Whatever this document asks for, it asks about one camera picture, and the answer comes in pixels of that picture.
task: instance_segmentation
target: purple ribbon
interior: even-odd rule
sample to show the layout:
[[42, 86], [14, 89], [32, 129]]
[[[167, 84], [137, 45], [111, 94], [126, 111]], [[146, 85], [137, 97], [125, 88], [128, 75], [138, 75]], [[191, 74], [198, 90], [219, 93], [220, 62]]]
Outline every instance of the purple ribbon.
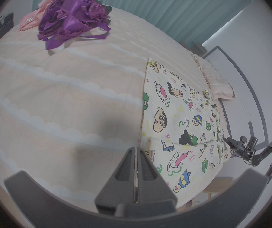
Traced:
[[[108, 18], [104, 7], [96, 0], [55, 0], [47, 7], [39, 24], [38, 39], [45, 41], [46, 50], [57, 48], [76, 36], [105, 39], [111, 29], [106, 23]], [[95, 27], [106, 32], [97, 36], [81, 36]]]

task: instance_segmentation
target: curtain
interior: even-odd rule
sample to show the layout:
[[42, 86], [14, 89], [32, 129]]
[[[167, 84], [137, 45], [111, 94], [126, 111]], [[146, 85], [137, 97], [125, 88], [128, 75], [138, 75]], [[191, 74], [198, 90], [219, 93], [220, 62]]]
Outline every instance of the curtain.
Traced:
[[[42, 0], [33, 0], [33, 8]], [[189, 48], [204, 43], [252, 0], [100, 0], [144, 18]]]

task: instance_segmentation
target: pink garment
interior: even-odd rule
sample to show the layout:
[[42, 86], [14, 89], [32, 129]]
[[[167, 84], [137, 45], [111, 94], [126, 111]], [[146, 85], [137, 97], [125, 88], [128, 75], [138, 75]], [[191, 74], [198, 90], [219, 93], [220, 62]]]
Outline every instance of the pink garment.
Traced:
[[18, 31], [27, 30], [35, 26], [38, 26], [42, 20], [46, 8], [48, 7], [48, 5], [50, 5], [52, 1], [54, 0], [43, 0], [42, 2], [39, 3], [39, 9], [24, 16], [20, 21]]

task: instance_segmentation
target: blanket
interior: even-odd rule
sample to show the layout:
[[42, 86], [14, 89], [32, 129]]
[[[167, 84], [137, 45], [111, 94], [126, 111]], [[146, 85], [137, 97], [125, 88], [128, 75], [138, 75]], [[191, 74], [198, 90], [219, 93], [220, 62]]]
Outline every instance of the blanket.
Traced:
[[196, 91], [152, 58], [143, 107], [139, 146], [184, 204], [212, 181], [217, 174], [213, 169], [230, 157], [220, 112], [208, 90]]

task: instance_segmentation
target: purple satin garment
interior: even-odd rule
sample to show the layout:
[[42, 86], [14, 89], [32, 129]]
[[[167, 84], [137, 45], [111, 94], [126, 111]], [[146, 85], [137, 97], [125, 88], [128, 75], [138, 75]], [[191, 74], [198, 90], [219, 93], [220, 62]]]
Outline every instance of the purple satin garment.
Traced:
[[81, 37], [105, 39], [111, 29], [106, 23], [108, 18], [104, 7], [96, 0], [55, 0], [47, 7], [39, 24], [38, 39], [44, 40], [45, 49], [50, 50], [95, 27], [106, 33]]

